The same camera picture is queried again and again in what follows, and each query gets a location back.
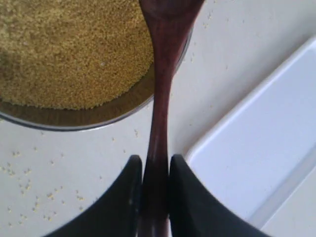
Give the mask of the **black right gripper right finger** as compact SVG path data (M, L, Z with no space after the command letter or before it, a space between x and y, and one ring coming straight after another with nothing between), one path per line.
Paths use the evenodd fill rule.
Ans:
M169 219L174 237L265 237L218 201L181 155L171 158Z

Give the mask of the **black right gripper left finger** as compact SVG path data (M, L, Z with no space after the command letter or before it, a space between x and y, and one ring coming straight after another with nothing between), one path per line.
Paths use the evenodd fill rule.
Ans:
M117 179L91 207L47 236L136 236L141 184L142 161L132 155Z

